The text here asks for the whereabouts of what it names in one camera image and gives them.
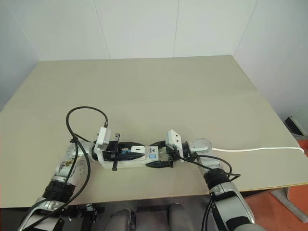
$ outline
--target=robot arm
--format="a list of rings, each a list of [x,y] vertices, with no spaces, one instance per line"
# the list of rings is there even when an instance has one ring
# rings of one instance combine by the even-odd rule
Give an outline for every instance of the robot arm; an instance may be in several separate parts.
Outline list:
[[[209,188],[213,201],[213,217],[220,231],[265,231],[255,224],[250,207],[229,179],[228,173],[223,170],[220,161],[215,159],[212,145],[208,140],[197,139],[181,143],[180,135],[170,130],[167,133],[166,146],[176,150],[181,160],[194,158],[194,156],[209,156],[198,157],[196,160],[199,164],[209,168],[201,167],[200,170]]]
[[[94,147],[94,143],[86,141],[80,141],[80,143],[88,153],[90,160],[93,160],[91,151]],[[34,206],[32,206],[28,211],[18,231],[22,231],[44,216],[41,213],[37,213],[38,211],[50,213],[64,205],[64,203],[66,203],[72,197],[75,188],[82,180],[84,180],[88,173],[85,156],[83,152],[78,149],[76,163],[71,171],[69,178],[67,179],[75,158],[75,154],[75,144],[72,143],[66,150],[66,155],[60,164],[56,167],[54,175],[46,187],[43,196],[38,198]],[[38,224],[36,228],[40,230],[52,231],[56,227],[57,230],[61,230],[62,226],[64,225],[64,221],[59,218],[59,215],[60,213],[57,215],[57,217],[47,218],[44,222]]]

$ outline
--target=black wire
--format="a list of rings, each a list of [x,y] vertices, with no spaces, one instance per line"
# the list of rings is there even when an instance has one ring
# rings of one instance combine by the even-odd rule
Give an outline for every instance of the black wire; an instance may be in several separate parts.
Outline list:
[[[241,176],[241,175],[240,175],[240,174],[238,174],[238,176],[233,177],[230,181],[233,181],[233,180],[235,180],[235,179],[239,178],[240,176]]]
[[[72,114],[73,111],[78,110],[78,109],[92,109],[92,110],[95,110],[95,111],[98,111],[98,112],[102,113],[104,115],[104,117],[105,117],[105,120],[106,120],[105,124],[104,124],[105,128],[108,126],[108,119],[107,119],[107,116],[106,116],[106,114],[104,112],[102,112],[101,110],[99,110],[99,109],[97,109],[95,107],[89,107],[89,106],[81,106],[81,107],[73,108],[66,115],[66,126],[67,126],[67,129],[68,129],[69,133],[71,134],[71,136],[73,137],[74,142],[77,143],[78,146],[81,148],[81,150],[82,150],[82,152],[83,152],[83,154],[84,154],[84,156],[86,158],[87,168],[88,168],[87,178],[86,178],[85,182],[83,183],[82,187],[80,188],[80,190],[74,196],[72,196],[67,202],[65,202],[63,205],[61,205],[56,210],[50,212],[46,216],[44,216],[41,219],[37,220],[36,222],[32,223],[28,227],[24,228],[22,231],[30,230],[31,228],[37,226],[39,223],[41,223],[42,221],[46,220],[47,218],[49,218],[53,214],[56,214],[56,213],[62,211],[62,209],[64,207],[66,207],[69,203],[71,203],[76,197],[78,197],[81,194],[81,192],[84,190],[84,188],[88,184],[88,181],[89,181],[89,178],[90,178],[90,174],[91,174],[90,160],[89,160],[87,152],[85,151],[84,147],[82,146],[82,144],[78,140],[78,137],[75,135],[75,133],[71,129],[71,126],[69,125],[69,117],[70,117],[70,115]]]
[[[209,207],[210,207],[210,203],[212,202],[212,199],[209,200],[207,206],[206,206],[206,209],[205,209],[205,212],[203,214],[203,218],[202,218],[202,226],[201,226],[201,231],[204,230],[204,222],[205,222],[205,218],[206,218],[206,214],[207,214],[207,211],[209,210]]]
[[[34,209],[34,208],[37,207],[39,204],[42,204],[42,203],[44,203],[45,201],[48,201],[48,200],[49,200],[49,198],[45,198],[45,199],[43,199],[43,200],[41,200],[41,201],[39,201],[39,202],[36,202],[34,205],[32,205],[32,206],[27,210],[27,212],[26,212],[26,214],[23,216],[23,218],[21,219],[20,225],[21,225],[21,223],[23,223],[24,219],[28,216],[28,214],[30,213],[30,211],[31,211],[32,209]]]
[[[210,209],[211,206],[214,202],[212,201],[212,199],[208,202],[208,207],[207,207],[207,211],[206,212],[206,217],[205,217],[205,231],[207,231],[207,221],[208,221],[208,215],[210,214]]]
[[[77,133],[75,133],[75,135],[76,135],[77,137],[81,138],[82,140],[86,141],[86,142],[91,142],[91,141],[87,140],[86,138],[83,138],[82,136],[79,136]]]
[[[229,172],[232,173],[232,166],[231,166],[231,164],[228,161],[224,160],[224,159],[221,159],[221,158],[216,157],[216,156],[211,156],[211,155],[197,155],[197,157],[207,157],[207,158],[211,158],[211,159],[220,160],[220,161],[224,162],[226,165],[228,165],[228,167],[230,169]]]
[[[200,163],[198,163],[198,162],[195,162],[195,161],[192,161],[192,160],[185,159],[185,158],[183,158],[183,157],[181,157],[181,156],[179,156],[179,158],[180,158],[181,160],[186,161],[186,162],[189,162],[189,163],[192,163],[192,164],[198,165],[198,166],[200,166],[200,167],[203,167],[203,168],[205,168],[205,169],[207,169],[207,170],[213,170],[213,168],[208,167],[208,166],[205,166],[205,165],[202,165],[202,164],[200,164]],[[227,174],[228,174],[229,176],[237,176],[237,177],[239,177],[239,176],[240,176],[240,174],[239,174],[239,173],[231,173],[231,172],[228,172]]]

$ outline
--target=white panel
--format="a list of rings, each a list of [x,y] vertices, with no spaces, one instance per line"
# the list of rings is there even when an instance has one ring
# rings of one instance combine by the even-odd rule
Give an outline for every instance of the white panel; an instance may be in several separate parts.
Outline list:
[[[111,58],[172,57],[178,0],[95,0]]]
[[[257,0],[180,0],[175,56],[234,54]]]
[[[308,107],[296,112],[295,115],[292,116],[292,120],[296,123],[304,135],[308,135]]]
[[[9,0],[44,60],[107,59],[91,0]]]
[[[3,2],[0,4],[0,111],[38,60],[39,55]]]
[[[235,59],[281,119],[308,105],[308,1],[261,0]]]

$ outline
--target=white bracket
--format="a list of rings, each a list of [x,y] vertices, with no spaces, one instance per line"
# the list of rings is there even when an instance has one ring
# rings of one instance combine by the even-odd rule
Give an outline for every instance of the white bracket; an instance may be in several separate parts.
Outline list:
[[[98,161],[102,163],[104,161],[103,151],[108,147],[111,136],[111,130],[101,127],[100,132],[94,146],[94,152],[97,154]]]

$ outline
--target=beige table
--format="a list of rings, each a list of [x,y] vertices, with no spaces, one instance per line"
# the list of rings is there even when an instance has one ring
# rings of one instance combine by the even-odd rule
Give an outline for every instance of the beige table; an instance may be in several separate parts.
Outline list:
[[[150,144],[172,128],[183,141],[206,138],[216,148],[298,146],[231,56],[40,62],[0,113],[1,207],[41,196],[69,145],[66,113],[80,105],[105,111],[121,141]],[[102,122],[92,111],[72,115],[73,130],[92,140]],[[299,150],[215,154],[242,174],[242,191],[308,183]],[[75,204],[208,193],[190,163],[91,168]]]

